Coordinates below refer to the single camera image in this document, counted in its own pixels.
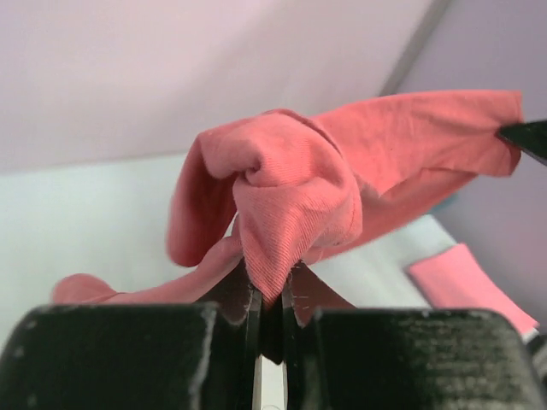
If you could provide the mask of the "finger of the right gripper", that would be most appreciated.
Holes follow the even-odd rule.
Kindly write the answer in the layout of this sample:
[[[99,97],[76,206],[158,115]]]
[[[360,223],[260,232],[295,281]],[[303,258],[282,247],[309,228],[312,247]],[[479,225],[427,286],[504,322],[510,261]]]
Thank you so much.
[[[547,166],[547,120],[503,126],[497,135]]]

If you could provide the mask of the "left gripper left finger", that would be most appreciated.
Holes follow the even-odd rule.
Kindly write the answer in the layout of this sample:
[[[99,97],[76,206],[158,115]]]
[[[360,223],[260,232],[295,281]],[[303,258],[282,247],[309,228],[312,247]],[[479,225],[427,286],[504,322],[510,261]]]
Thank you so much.
[[[192,304],[29,311],[1,355],[4,409],[256,409],[261,294],[243,265]]]

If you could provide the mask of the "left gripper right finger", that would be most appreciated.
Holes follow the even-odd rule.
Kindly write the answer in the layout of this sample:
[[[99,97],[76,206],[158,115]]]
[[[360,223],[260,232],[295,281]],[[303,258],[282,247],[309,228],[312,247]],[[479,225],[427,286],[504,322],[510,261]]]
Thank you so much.
[[[290,409],[543,409],[546,358],[484,309],[357,308],[306,265],[281,297]]]

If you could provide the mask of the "salmon t shirt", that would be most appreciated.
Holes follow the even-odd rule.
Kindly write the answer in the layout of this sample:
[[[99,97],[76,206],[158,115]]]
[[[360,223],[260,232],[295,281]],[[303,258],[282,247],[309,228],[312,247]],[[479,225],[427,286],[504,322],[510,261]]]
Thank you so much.
[[[167,252],[188,273],[121,293],[87,274],[55,303],[187,303],[243,263],[272,304],[292,267],[379,237],[479,175],[506,177],[520,151],[517,91],[378,97],[314,117],[276,109],[200,133],[172,197]]]

